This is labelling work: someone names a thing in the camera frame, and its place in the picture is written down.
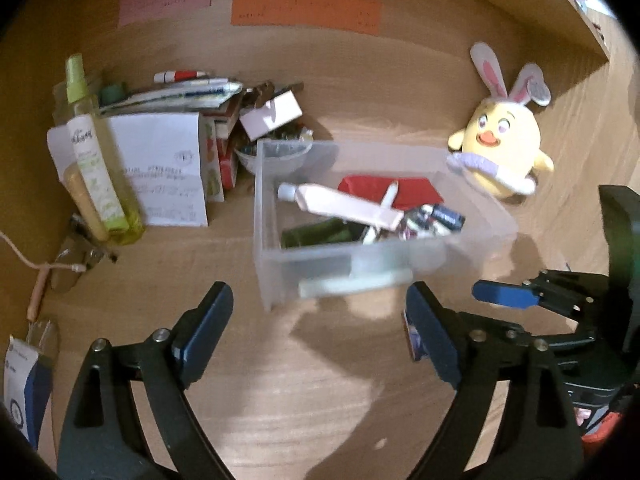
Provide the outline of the dark green pump bottle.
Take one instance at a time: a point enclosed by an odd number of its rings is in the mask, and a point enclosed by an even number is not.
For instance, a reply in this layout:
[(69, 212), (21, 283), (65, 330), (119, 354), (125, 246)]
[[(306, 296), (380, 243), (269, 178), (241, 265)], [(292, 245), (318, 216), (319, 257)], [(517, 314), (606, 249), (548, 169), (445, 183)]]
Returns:
[(280, 236), (282, 248), (299, 248), (360, 240), (367, 229), (364, 224), (332, 218), (284, 230)]

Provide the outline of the white paper booklet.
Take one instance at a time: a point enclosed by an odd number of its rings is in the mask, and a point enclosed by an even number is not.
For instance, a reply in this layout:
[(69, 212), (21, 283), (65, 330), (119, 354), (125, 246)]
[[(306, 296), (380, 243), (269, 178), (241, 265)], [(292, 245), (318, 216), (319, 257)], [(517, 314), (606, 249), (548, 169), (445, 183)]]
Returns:
[[(196, 113), (102, 118), (146, 226), (206, 226), (205, 128)], [(66, 125), (47, 133), (56, 171), (75, 162)]]

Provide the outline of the red white marker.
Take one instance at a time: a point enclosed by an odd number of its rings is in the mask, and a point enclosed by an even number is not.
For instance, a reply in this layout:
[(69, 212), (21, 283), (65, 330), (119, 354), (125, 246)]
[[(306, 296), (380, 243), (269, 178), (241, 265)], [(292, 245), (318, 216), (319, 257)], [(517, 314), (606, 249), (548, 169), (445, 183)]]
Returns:
[(153, 76), (154, 84), (173, 84), (174, 82), (206, 78), (208, 73), (201, 70), (165, 70)]

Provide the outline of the stack of books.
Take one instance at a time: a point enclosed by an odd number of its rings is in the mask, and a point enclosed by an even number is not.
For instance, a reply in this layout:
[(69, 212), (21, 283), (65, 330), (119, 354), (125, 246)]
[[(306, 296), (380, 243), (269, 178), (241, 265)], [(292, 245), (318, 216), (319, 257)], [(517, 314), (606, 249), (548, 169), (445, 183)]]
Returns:
[(222, 203), (236, 177), (226, 154), (230, 133), (238, 121), (244, 93), (242, 82), (227, 78), (192, 79), (133, 93), (101, 107), (103, 115), (141, 113), (198, 113), (205, 128), (206, 198)]

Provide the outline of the pale green tube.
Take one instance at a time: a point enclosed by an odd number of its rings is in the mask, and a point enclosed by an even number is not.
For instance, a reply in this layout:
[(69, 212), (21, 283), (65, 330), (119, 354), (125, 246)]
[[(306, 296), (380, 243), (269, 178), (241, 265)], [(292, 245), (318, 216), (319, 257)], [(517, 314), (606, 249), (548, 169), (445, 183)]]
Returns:
[(413, 278), (413, 270), (397, 269), (332, 278), (308, 278), (298, 283), (300, 299), (329, 296), (348, 296), (370, 290), (394, 287)]

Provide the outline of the small white box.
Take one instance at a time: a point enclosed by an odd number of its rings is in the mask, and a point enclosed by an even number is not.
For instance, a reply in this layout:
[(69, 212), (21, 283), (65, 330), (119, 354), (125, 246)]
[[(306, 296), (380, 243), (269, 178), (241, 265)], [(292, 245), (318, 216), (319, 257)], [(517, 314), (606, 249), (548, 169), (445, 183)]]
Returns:
[(263, 107), (241, 114), (240, 123), (248, 138), (256, 141), (302, 116), (303, 111), (294, 93), (287, 91), (267, 101)]

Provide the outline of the blue lip balm tube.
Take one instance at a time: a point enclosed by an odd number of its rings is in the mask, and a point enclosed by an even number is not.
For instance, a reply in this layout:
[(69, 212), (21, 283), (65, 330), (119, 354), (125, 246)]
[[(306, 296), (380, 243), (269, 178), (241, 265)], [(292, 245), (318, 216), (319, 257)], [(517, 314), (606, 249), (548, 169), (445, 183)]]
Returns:
[(407, 211), (405, 222), (408, 229), (417, 233), (448, 235), (462, 230), (465, 216), (442, 204), (424, 204)]

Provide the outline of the yellow-green spray bottle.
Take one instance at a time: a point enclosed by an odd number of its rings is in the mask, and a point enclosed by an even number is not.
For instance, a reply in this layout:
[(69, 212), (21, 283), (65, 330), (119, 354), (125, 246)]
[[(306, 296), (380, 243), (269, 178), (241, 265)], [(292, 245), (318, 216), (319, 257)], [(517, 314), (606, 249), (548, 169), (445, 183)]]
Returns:
[(67, 58), (65, 76), (66, 129), (75, 162), (64, 171), (63, 181), (97, 240), (132, 244), (142, 237), (144, 225), (100, 118), (98, 98), (89, 90), (81, 54)]

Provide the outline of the yellow chick plush toy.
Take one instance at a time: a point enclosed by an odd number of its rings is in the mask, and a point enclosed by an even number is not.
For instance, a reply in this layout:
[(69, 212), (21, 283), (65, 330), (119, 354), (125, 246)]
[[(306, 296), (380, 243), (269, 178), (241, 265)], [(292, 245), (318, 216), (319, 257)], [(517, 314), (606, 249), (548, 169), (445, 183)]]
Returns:
[(497, 198), (531, 196), (537, 182), (533, 172), (554, 170), (541, 148), (541, 133), (530, 102), (545, 107), (551, 92), (535, 63), (524, 65), (512, 88), (503, 79), (494, 50), (484, 42), (473, 44), (470, 58), (489, 90), (466, 126), (448, 138), (447, 164), (467, 171)]

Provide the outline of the white cream tube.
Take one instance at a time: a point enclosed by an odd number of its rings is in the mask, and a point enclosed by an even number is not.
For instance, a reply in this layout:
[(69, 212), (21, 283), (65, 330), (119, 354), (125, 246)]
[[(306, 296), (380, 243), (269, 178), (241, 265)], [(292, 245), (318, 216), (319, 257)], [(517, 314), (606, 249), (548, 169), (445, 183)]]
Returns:
[(396, 231), (405, 217), (402, 210), (320, 184), (283, 182), (278, 186), (277, 198), (281, 202), (294, 203), (300, 210), (310, 214), (340, 218), (386, 231)]

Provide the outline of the glass bowl of trinkets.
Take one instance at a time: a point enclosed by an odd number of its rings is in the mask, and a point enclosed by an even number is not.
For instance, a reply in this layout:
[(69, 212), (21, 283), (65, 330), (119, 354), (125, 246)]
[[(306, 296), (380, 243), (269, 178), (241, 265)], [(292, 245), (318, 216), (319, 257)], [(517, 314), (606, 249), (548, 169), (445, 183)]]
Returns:
[(268, 134), (255, 142), (243, 144), (235, 148), (235, 155), (238, 156), (242, 167), (252, 176), (257, 171), (257, 148), (259, 141), (274, 142), (276, 146), (270, 148), (268, 157), (289, 162), (296, 156), (302, 156), (309, 152), (311, 143), (314, 140), (314, 133), (306, 127), (296, 133), (277, 133), (275, 136)]

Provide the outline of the clear plastic storage bin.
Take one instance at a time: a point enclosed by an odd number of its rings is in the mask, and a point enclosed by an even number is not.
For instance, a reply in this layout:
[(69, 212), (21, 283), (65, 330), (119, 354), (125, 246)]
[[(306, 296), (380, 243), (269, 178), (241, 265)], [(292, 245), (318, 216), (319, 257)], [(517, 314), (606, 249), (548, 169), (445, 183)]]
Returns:
[(465, 275), (518, 225), (444, 148), (262, 141), (254, 261), (262, 304)]

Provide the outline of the red paper envelope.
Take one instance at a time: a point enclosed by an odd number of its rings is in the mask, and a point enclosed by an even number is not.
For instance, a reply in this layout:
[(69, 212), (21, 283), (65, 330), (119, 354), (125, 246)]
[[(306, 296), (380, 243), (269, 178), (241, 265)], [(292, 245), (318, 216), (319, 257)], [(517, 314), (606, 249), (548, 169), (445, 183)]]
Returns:
[(444, 199), (427, 178), (390, 178), (370, 174), (351, 174), (344, 177), (337, 189), (349, 195), (379, 203), (393, 182), (398, 183), (398, 191), (393, 207), (409, 210), (424, 204), (442, 204)]

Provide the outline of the white blue card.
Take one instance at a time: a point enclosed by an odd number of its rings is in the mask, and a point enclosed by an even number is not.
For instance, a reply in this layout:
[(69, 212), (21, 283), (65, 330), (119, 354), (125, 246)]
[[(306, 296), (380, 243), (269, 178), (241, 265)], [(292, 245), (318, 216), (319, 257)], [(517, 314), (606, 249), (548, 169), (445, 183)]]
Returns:
[(10, 337), (4, 358), (3, 403), (16, 429), (38, 450), (52, 391), (52, 366), (26, 341)]

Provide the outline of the orange paper note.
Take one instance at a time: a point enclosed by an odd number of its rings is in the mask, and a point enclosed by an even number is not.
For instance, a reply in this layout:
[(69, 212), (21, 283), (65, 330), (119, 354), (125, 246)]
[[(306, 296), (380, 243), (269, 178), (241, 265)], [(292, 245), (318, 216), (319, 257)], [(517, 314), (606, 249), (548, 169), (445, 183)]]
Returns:
[(380, 0), (232, 0), (234, 26), (314, 26), (376, 36)]

